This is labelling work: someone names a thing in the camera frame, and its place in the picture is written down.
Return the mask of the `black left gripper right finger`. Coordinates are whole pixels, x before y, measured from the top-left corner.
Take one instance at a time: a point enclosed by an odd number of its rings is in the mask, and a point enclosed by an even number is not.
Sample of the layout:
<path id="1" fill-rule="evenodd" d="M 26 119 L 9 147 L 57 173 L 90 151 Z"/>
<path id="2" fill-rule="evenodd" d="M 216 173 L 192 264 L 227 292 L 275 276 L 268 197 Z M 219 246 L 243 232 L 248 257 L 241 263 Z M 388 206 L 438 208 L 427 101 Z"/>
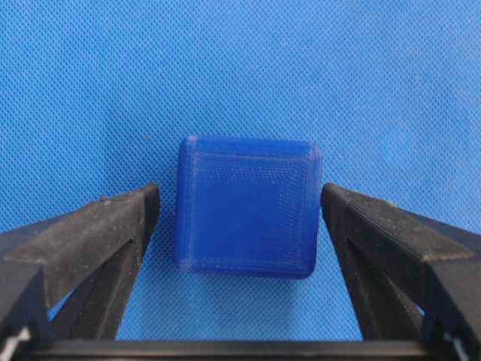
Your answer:
<path id="1" fill-rule="evenodd" d="M 331 183 L 321 209 L 364 340 L 480 358 L 478 234 Z"/>

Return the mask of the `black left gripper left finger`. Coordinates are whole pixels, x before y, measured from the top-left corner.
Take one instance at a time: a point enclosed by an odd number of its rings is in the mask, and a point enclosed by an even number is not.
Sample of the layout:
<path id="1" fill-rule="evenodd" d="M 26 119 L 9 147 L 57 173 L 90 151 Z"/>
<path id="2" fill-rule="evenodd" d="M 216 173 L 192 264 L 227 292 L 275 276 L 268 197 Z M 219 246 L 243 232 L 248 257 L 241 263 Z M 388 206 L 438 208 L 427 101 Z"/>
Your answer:
<path id="1" fill-rule="evenodd" d="M 147 184 L 1 235 L 1 351 L 112 340 L 160 215 Z"/>

